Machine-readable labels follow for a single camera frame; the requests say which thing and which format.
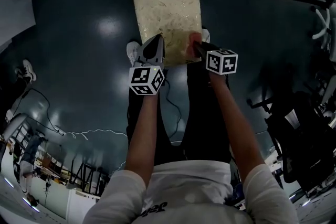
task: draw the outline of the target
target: black cable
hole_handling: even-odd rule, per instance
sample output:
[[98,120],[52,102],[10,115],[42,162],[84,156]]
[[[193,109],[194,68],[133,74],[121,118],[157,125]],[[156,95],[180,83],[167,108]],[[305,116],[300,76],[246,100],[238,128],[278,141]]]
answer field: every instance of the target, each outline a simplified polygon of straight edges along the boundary
[[169,136],[169,139],[170,139],[170,138],[172,138],[172,137],[177,133],[177,129],[179,128],[179,127],[178,127],[178,126],[179,126],[178,124],[180,123],[180,120],[181,120],[181,118],[182,118],[182,113],[181,113],[180,108],[179,108],[176,104],[174,104],[172,101],[170,101],[170,100],[168,99],[168,95],[169,95],[169,92],[170,92],[170,83],[169,83],[169,81],[168,81],[167,79],[166,79],[165,81],[166,81],[167,84],[168,84],[168,91],[167,91],[167,95],[166,95],[166,100],[168,101],[169,104],[171,104],[171,105],[173,105],[174,107],[176,107],[177,110],[179,111],[179,114],[180,114],[180,116],[178,117],[177,124],[176,124],[176,130],[175,130],[175,132],[174,132],[171,136]]
[[51,131],[53,131],[53,132],[55,132],[55,133],[58,133],[58,134],[59,134],[59,132],[57,132],[57,131],[55,131],[55,130],[53,130],[53,129],[51,129],[51,128],[47,127],[47,126],[45,126],[44,124],[42,124],[42,123],[40,123],[39,121],[37,121],[37,120],[35,120],[34,118],[32,118],[31,116],[27,116],[27,117],[28,117],[28,118],[30,118],[31,120],[33,120],[33,121],[37,122],[38,124],[42,125],[44,128],[46,128],[46,129],[49,129],[49,130],[51,130]]
[[49,117],[50,102],[49,102],[48,98],[47,98],[43,93],[41,93],[40,91],[38,91],[38,90],[36,90],[36,89],[34,89],[34,88],[30,88],[30,89],[28,89],[28,90],[22,95],[22,97],[21,97],[21,99],[20,99],[20,101],[19,101],[19,104],[18,104],[18,106],[17,106],[15,112],[13,113],[13,117],[15,116],[15,113],[16,113],[16,111],[18,110],[18,108],[19,108],[19,106],[20,106],[20,104],[21,104],[22,99],[25,98],[25,97],[29,94],[30,91],[35,91],[35,92],[39,93],[39,94],[42,95],[43,98],[47,101],[47,103],[48,103],[48,107],[47,107],[47,111],[46,111],[47,119],[48,119],[48,121],[49,121],[49,123],[50,123],[50,125],[51,125],[51,127],[52,127],[53,129],[51,129],[51,128],[45,126],[45,125],[43,125],[42,123],[40,123],[39,121],[33,119],[33,118],[30,117],[30,116],[28,116],[28,118],[30,118],[30,119],[36,121],[37,123],[39,123],[40,125],[42,125],[44,128],[47,128],[47,129],[49,129],[49,130],[51,130],[51,131],[53,131],[53,132],[59,134],[59,131],[58,131],[58,130],[54,127],[54,125],[51,123],[51,120],[50,120],[50,117]]
[[51,120],[50,120],[50,117],[49,117],[50,102],[49,102],[48,98],[46,98],[46,96],[45,96],[43,93],[41,93],[40,91],[38,91],[38,90],[36,90],[36,89],[34,89],[34,88],[30,88],[29,91],[36,91],[36,92],[38,92],[39,94],[41,94],[41,95],[44,97],[44,99],[46,99],[46,101],[47,101],[47,103],[48,103],[48,108],[47,108],[47,119],[48,119],[48,121],[49,121],[51,127],[58,133],[58,130],[57,130],[57,129],[54,127],[54,125],[51,123]]

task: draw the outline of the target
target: white box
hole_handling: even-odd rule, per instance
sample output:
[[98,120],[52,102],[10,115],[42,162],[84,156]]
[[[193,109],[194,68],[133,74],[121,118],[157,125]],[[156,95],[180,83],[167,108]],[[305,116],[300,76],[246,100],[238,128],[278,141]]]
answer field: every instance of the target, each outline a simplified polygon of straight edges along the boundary
[[231,50],[211,50],[206,53],[206,69],[219,74],[236,73],[238,54]]
[[130,68],[129,86],[137,95],[155,95],[163,80],[160,66]]

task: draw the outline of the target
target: white sneaker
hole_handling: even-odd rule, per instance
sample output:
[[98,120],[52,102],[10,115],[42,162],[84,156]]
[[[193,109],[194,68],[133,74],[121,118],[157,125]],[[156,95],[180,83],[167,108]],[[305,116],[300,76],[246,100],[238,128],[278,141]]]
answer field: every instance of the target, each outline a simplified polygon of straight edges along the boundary
[[140,44],[136,41],[131,41],[127,43],[126,52],[128,59],[130,59],[131,65],[134,66],[134,62],[136,60],[136,56],[138,54],[138,49],[140,48]]
[[210,43],[210,32],[208,29],[202,28],[202,42]]
[[33,70],[32,64],[27,60],[23,60],[23,67],[25,68],[24,78],[30,78],[30,81],[36,80],[36,74]]

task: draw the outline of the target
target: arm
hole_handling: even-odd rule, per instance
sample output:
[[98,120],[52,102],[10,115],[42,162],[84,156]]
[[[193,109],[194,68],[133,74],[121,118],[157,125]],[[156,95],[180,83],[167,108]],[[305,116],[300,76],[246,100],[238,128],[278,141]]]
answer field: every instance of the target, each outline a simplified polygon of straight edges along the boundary
[[256,224],[299,223],[295,207],[262,159],[254,132],[233,99],[223,77],[214,73],[209,75],[244,182],[247,212]]
[[154,168],[158,95],[143,98],[137,125],[126,157],[125,170],[133,171],[148,186]]
[[141,214],[143,195],[154,168],[158,96],[147,95],[135,126],[125,169],[115,172],[84,224],[130,224]]
[[209,76],[223,114],[238,170],[244,182],[254,167],[265,162],[260,155],[254,132],[233,99],[223,77],[212,72]]

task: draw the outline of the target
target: floor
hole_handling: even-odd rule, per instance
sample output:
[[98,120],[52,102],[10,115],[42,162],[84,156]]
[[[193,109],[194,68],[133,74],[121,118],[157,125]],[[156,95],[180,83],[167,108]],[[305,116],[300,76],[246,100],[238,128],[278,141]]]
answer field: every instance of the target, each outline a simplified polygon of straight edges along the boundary
[[[8,74],[13,79],[14,68],[24,58],[32,62],[37,73],[32,87],[49,99],[50,119],[65,132],[125,133],[130,68],[126,44],[130,39],[140,40],[133,0],[33,0],[33,8],[36,26],[15,37],[0,55]],[[262,70],[281,76],[288,63],[293,65],[295,87],[302,87],[309,76],[307,64],[314,45],[308,32],[317,27],[317,17],[309,4],[285,0],[201,0],[201,11],[211,42],[239,54],[230,87],[267,156],[271,148],[264,132],[267,114],[263,109],[252,110],[246,99],[261,101]],[[170,99],[182,111],[178,133],[172,137],[179,141],[188,117],[186,67],[170,68],[168,79]],[[164,99],[167,88],[161,91],[165,127],[172,134],[178,112]],[[18,112],[48,124],[46,109],[44,98],[30,92]],[[125,160],[123,134],[88,132],[86,141],[81,134],[76,139],[72,134],[60,136],[30,123],[46,133],[48,151],[68,168],[77,157],[112,172]]]

